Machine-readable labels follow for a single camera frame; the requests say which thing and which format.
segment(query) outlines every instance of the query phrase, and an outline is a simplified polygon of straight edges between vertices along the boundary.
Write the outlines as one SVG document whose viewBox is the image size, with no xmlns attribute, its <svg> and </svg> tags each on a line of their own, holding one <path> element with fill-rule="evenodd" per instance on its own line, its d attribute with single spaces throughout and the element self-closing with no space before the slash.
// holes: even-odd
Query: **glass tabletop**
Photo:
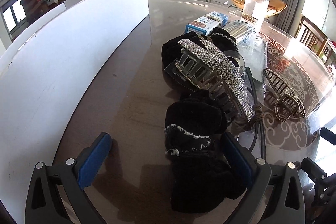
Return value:
<svg viewBox="0 0 336 224">
<path fill-rule="evenodd" d="M 207 214 L 183 214 L 170 207 L 174 179 L 165 156 L 164 124 L 167 108 L 179 100 L 181 91 L 164 73 L 161 47 L 180 36 L 186 24 L 211 11 L 224 13 L 229 20 L 240 19 L 241 12 L 193 0 L 149 0 L 149 7 L 150 17 L 116 49 L 82 97 L 54 163 L 75 157 L 100 132 L 108 132 L 114 139 L 111 155 L 85 189 L 107 223 L 223 223 L 241 197 L 226 198 Z M 333 126 L 334 83 L 321 61 L 296 39 L 267 22 L 261 34 L 269 41 L 268 64 L 286 79 L 308 83 L 292 86 L 308 98 L 307 119 L 275 123 L 272 108 L 265 110 L 270 113 L 265 119 L 267 161 L 285 164 L 309 156 L 322 167 L 323 153 L 333 155 L 334 150 L 319 146 L 323 142 L 317 130 Z M 265 201 L 252 223 L 261 217 Z"/>
</svg>

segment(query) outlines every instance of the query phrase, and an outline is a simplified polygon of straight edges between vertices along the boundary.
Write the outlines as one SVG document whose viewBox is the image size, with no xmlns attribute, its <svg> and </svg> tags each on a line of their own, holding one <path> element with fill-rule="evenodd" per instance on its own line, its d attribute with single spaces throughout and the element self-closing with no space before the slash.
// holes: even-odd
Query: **metal screw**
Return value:
<svg viewBox="0 0 336 224">
<path fill-rule="evenodd" d="M 289 167 L 290 169 L 294 169 L 294 168 L 295 168 L 295 164 L 292 163 L 292 162 L 289 162 L 289 163 L 288 163 L 288 167 Z"/>
<path fill-rule="evenodd" d="M 67 165 L 71 165 L 75 162 L 75 160 L 73 158 L 69 158 L 67 159 L 67 161 L 65 162 Z"/>
<path fill-rule="evenodd" d="M 37 165 L 36 165 L 36 168 L 37 169 L 41 169 L 43 167 L 43 162 L 39 162 Z"/>
<path fill-rule="evenodd" d="M 257 158 L 257 163 L 260 164 L 260 165 L 264 165 L 266 162 L 262 158 Z"/>
</svg>

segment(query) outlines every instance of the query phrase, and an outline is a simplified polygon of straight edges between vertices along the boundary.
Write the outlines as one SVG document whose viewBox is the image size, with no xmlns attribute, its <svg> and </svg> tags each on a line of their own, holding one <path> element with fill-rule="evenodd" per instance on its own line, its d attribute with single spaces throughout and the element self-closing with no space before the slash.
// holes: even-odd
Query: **blue and white box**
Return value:
<svg viewBox="0 0 336 224">
<path fill-rule="evenodd" d="M 227 15 L 219 12 L 211 12 L 187 24 L 185 32 L 194 31 L 198 35 L 209 35 L 213 28 L 222 28 L 227 23 L 227 19 Z"/>
</svg>

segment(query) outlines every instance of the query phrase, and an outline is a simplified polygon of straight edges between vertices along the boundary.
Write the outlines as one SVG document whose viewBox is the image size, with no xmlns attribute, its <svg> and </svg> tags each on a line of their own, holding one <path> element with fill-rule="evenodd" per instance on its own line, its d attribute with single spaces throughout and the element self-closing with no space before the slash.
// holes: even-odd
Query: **white partition panel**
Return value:
<svg viewBox="0 0 336 224">
<path fill-rule="evenodd" d="M 18 224 L 34 166 L 52 164 L 91 81 L 148 14 L 148 0 L 82 0 L 39 29 L 2 72 L 0 199 Z"/>
</svg>

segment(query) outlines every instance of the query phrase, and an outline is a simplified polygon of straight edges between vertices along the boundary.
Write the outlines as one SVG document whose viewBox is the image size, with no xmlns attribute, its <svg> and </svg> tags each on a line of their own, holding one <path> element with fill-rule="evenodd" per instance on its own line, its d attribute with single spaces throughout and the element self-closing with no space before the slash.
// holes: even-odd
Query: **jar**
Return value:
<svg viewBox="0 0 336 224">
<path fill-rule="evenodd" d="M 262 24 L 269 0 L 245 0 L 242 17 L 254 24 Z"/>
</svg>

